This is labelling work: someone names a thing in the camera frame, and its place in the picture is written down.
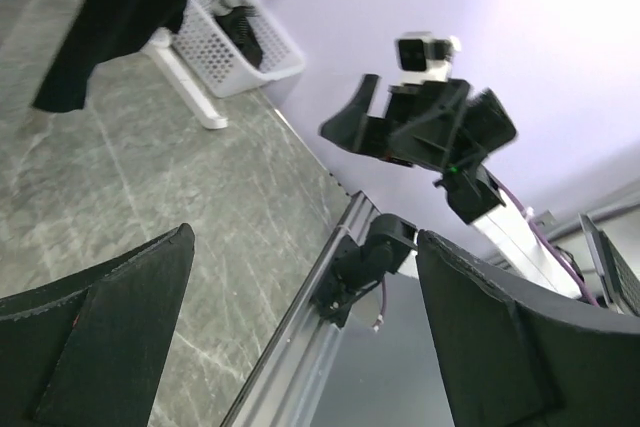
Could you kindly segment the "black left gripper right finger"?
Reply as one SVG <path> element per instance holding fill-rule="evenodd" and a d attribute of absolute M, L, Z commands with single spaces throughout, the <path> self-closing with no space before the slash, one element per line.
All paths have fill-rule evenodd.
<path fill-rule="evenodd" d="M 639 320 L 418 234 L 417 269 L 457 426 L 636 426 Z"/>

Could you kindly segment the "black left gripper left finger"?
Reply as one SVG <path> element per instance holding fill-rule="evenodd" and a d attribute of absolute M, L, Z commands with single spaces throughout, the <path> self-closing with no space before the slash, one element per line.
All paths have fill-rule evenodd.
<path fill-rule="evenodd" d="M 145 426 L 186 292 L 186 223 L 1 300 L 4 426 Z"/>

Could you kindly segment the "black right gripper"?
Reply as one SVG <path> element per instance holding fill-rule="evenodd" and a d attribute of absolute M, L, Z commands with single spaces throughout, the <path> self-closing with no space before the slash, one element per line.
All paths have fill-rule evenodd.
<path fill-rule="evenodd" d="M 347 104 L 319 127 L 340 149 L 358 153 L 380 76 L 365 74 Z M 456 171 L 515 140 L 517 129 L 489 88 L 463 79 L 393 85 L 384 116 L 367 120 L 367 154 L 404 166 Z"/>

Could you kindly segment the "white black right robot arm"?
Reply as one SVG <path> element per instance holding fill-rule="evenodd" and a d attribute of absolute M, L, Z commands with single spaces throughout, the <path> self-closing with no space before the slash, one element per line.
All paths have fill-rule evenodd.
<path fill-rule="evenodd" d="M 590 304 L 597 302 L 577 272 L 535 225 L 531 211 L 485 166 L 517 130 L 496 94 L 472 94 L 463 79 L 393 85 L 382 117 L 369 113 L 380 78 L 362 77 L 352 99 L 319 128 L 344 151 L 439 174 L 435 186 L 449 208 L 482 233 L 526 280 Z"/>

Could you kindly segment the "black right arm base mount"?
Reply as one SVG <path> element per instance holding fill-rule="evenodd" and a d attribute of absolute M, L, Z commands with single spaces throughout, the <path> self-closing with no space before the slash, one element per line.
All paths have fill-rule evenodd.
<path fill-rule="evenodd" d="M 320 318 L 342 328 L 353 305 L 395 274 L 417 249 L 415 225 L 394 214 L 377 216 L 364 243 L 342 237 L 311 297 Z"/>

